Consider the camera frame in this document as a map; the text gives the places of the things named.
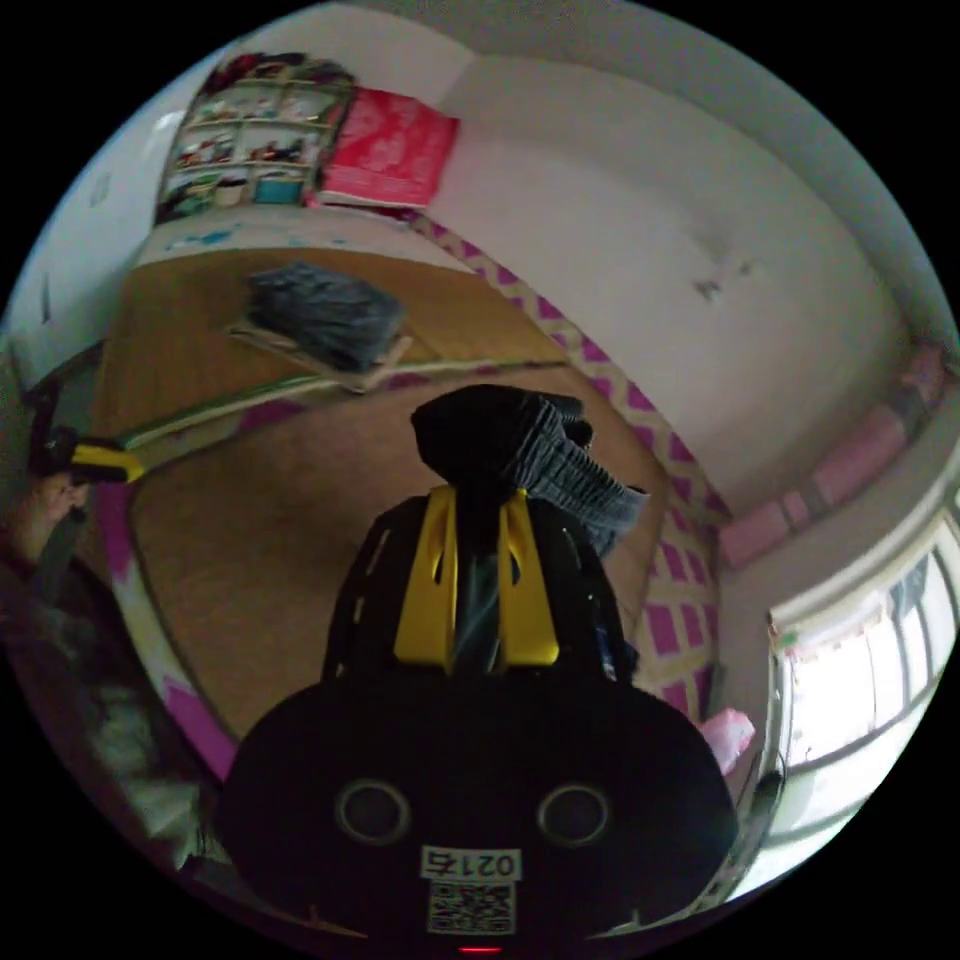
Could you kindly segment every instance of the red bag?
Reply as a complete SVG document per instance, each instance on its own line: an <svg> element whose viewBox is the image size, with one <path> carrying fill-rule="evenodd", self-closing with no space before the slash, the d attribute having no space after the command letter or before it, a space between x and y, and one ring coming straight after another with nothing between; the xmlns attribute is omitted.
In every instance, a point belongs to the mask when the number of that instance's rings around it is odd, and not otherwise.
<svg viewBox="0 0 960 960"><path fill-rule="evenodd" d="M413 97L357 91L324 171L324 202L426 207L437 193L460 121Z"/></svg>

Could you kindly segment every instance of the yellow bracket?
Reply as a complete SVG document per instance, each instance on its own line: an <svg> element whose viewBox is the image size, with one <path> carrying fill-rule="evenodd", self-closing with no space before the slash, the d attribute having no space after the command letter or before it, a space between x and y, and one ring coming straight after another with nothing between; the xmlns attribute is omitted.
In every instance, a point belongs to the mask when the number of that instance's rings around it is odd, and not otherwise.
<svg viewBox="0 0 960 960"><path fill-rule="evenodd" d="M431 492L393 646L401 663L442 666L448 674L457 619L456 507L453 487Z"/></svg>
<svg viewBox="0 0 960 960"><path fill-rule="evenodd" d="M77 444L70 464L77 467L112 467L123 470L127 475L127 483L134 483L144 474L143 464L132 453L89 443Z"/></svg>
<svg viewBox="0 0 960 960"><path fill-rule="evenodd" d="M560 655L560 646L523 490L517 491L500 510L497 561L501 668L552 665ZM519 572L516 583L514 562Z"/></svg>
<svg viewBox="0 0 960 960"><path fill-rule="evenodd" d="M514 563L519 572L514 583ZM560 655L540 556L518 491L500 510L498 668L548 667ZM449 675L457 626L457 510L452 487L433 490L420 530L393 652L401 663L439 666Z"/></svg>

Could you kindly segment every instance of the folded blanket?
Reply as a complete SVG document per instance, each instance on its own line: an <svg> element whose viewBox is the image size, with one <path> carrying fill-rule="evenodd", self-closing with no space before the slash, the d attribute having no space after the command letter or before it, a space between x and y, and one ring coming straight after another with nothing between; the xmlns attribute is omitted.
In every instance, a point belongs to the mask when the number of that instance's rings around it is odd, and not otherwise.
<svg viewBox="0 0 960 960"><path fill-rule="evenodd" d="M420 458L447 483L502 502L526 490L575 516L601 557L648 499L587 454L593 430L575 397L480 384L423 404L411 422Z"/></svg>
<svg viewBox="0 0 960 960"><path fill-rule="evenodd" d="M402 304L390 294L308 263L258 273L248 282L251 323L347 373L369 371L404 318Z"/></svg>

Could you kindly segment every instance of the tatami mat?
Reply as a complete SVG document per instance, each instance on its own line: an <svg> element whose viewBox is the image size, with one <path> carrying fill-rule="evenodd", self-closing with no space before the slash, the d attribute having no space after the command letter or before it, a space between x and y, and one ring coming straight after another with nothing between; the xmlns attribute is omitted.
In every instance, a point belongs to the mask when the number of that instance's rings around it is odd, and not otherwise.
<svg viewBox="0 0 960 960"><path fill-rule="evenodd" d="M462 270L343 250L224 250L133 270L104 348L94 430L120 437L187 411L219 407L271 384L303 380L288 359L229 338L251 274L296 260L393 294L413 338L401 368L562 362L563 349L516 305Z"/></svg>
<svg viewBox="0 0 960 960"><path fill-rule="evenodd" d="M632 635L666 507L662 467L576 371L524 370L496 379L581 397L596 428L596 459L652 494L608 562ZM409 418L451 386L431 383L308 410L143 481L132 508L143 575L194 687L234 737L319 677L333 603L370 524L438 482L417 456Z"/></svg>

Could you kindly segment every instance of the storage box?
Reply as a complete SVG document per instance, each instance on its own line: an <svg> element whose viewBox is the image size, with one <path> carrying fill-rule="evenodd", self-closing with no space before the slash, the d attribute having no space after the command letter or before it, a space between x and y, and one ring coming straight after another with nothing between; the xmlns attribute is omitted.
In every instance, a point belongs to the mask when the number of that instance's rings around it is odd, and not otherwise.
<svg viewBox="0 0 960 960"><path fill-rule="evenodd" d="M300 177L263 177L257 181L254 200L257 203L299 203L303 183Z"/></svg>

